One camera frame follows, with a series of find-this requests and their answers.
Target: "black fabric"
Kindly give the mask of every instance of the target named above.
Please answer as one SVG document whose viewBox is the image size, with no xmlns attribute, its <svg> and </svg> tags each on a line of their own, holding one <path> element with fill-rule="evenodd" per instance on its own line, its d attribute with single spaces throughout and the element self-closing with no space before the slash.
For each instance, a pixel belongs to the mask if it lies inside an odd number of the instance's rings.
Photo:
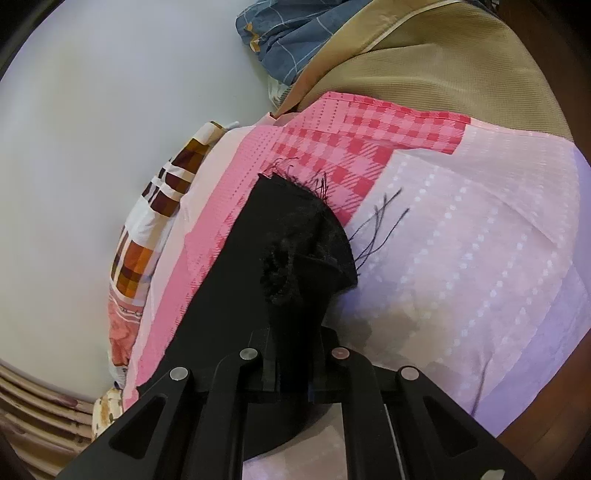
<svg viewBox="0 0 591 480">
<path fill-rule="evenodd" d="M 249 406 L 245 459 L 285 443 L 317 415 L 305 395 L 309 339 L 330 298 L 356 283 L 349 241 L 321 198 L 278 175 L 260 176 L 140 394 L 179 365 L 199 376 L 271 325 L 281 391 L 301 395 Z"/>
</svg>

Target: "pink plaid cloth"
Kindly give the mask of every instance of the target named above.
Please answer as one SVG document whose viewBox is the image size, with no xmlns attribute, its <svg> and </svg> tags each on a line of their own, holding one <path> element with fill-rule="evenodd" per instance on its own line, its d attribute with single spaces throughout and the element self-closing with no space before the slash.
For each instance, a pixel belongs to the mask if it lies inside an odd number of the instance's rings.
<svg viewBox="0 0 591 480">
<path fill-rule="evenodd" d="M 395 150 L 425 148 L 451 154 L 470 122 L 470 117 L 459 113 L 422 112 L 365 96 L 329 92 L 283 126 L 258 125 L 250 131 L 199 215 L 191 214 L 194 186 L 181 200 L 177 222 L 185 222 L 182 231 L 186 234 L 160 301 L 149 312 L 153 318 L 146 322 L 144 313 L 130 360 L 125 408 L 137 399 L 135 387 L 154 373 L 258 173 L 284 171 L 304 184 L 326 174 L 327 202 L 346 225 Z M 214 156 L 215 148 L 206 163 Z"/>
</svg>

